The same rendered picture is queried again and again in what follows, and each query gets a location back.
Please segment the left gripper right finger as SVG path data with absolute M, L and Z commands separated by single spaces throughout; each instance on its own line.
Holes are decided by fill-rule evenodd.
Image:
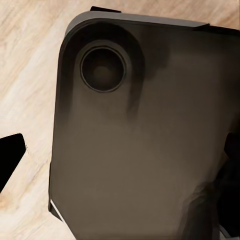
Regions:
M 240 135 L 229 133 L 227 135 L 224 151 L 240 173 Z

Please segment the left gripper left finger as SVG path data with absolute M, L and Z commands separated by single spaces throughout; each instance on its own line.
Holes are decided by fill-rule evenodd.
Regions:
M 26 152 L 21 133 L 0 138 L 0 193 Z

